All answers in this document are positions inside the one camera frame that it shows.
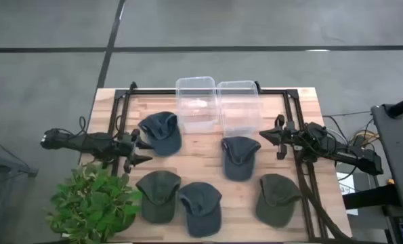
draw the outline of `wooden tabletop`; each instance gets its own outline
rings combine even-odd
[[[316,122],[323,125],[322,114],[315,88],[296,88],[299,91],[303,119],[305,122]],[[96,94],[89,133],[108,131],[111,108],[115,89],[98,89]],[[278,114],[285,115],[284,101],[280,95],[260,95],[261,126],[260,130],[271,129]],[[119,106],[121,113],[123,101]],[[171,111],[176,113],[174,95],[131,95],[129,113],[126,120],[126,131],[137,128],[137,124],[153,113]],[[113,242],[274,242],[274,241],[307,241],[305,222],[301,203],[296,205],[290,223],[284,228],[272,228],[255,217],[255,202],[260,191],[259,178],[264,174],[281,174],[292,179],[296,185],[297,175],[291,148],[285,160],[277,160],[277,147],[272,146],[261,136],[254,135],[260,142],[261,149],[257,152],[257,161],[252,178],[247,182],[227,180],[221,164],[220,140],[223,138],[221,127],[215,127],[210,134],[186,134],[182,130],[183,146],[171,157],[155,157],[151,150],[138,150],[139,155],[154,157],[132,169],[129,185],[155,170],[168,170],[182,177],[182,186],[191,182],[207,182],[222,194],[222,227],[210,237],[195,239],[186,230],[185,211],[177,204],[174,219],[169,224],[150,224],[137,216],[130,228],[116,235],[109,241]],[[119,175],[123,171],[121,159]],[[91,155],[83,155],[81,162],[91,161]],[[339,189],[335,167],[332,161],[319,159],[315,163],[316,178],[322,205],[334,223],[347,235],[351,230],[343,199]],[[317,228],[316,215],[312,211],[314,227]]]

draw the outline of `dark gray baseball cap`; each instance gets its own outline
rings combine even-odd
[[[286,226],[293,216],[295,203],[301,199],[296,184],[278,174],[266,174],[260,178],[261,191],[255,213],[259,220],[272,227]]]
[[[177,115],[171,112],[160,112],[147,116],[138,126],[147,135],[153,151],[158,156],[169,156],[182,147]]]
[[[141,216],[154,223],[164,224],[174,217],[176,192],[182,183],[181,178],[165,170],[146,174],[136,183],[142,192]]]
[[[186,224],[192,237],[207,237],[221,228],[222,195],[210,184],[193,182],[178,192],[186,209]]]
[[[255,153],[261,148],[258,141],[244,136],[224,138],[221,141],[224,173],[230,180],[248,180],[254,170]]]

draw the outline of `clear plastic container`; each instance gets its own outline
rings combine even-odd
[[[259,97],[254,81],[223,81],[217,86],[225,137],[251,137],[261,123]]]
[[[178,121],[186,133],[209,133],[219,121],[215,80],[190,77],[175,83]]]

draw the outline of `green leafy plant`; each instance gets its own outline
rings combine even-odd
[[[101,243],[128,228],[140,210],[134,201],[142,194],[127,186],[129,176],[109,176],[108,170],[88,164],[72,170],[72,178],[57,186],[51,198],[55,211],[46,220],[56,233],[69,234],[71,243]]]

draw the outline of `gray concrete floor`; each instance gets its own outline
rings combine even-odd
[[[106,47],[117,5],[0,0],[0,47]],[[119,47],[403,45],[403,0],[126,0],[121,18]],[[17,179],[1,243],[58,238],[44,222],[45,208],[79,154],[43,150],[39,140],[51,127],[78,130],[79,116],[89,116],[103,59],[103,53],[0,54],[0,142],[40,170],[34,180]],[[104,87],[132,81],[173,87],[180,77],[199,75],[218,82],[256,80],[264,87],[316,87],[324,114],[350,113],[403,98],[403,51],[118,53]],[[346,135],[368,120],[338,117]],[[371,221],[378,219],[366,219],[364,226],[351,220],[354,235],[379,240]]]

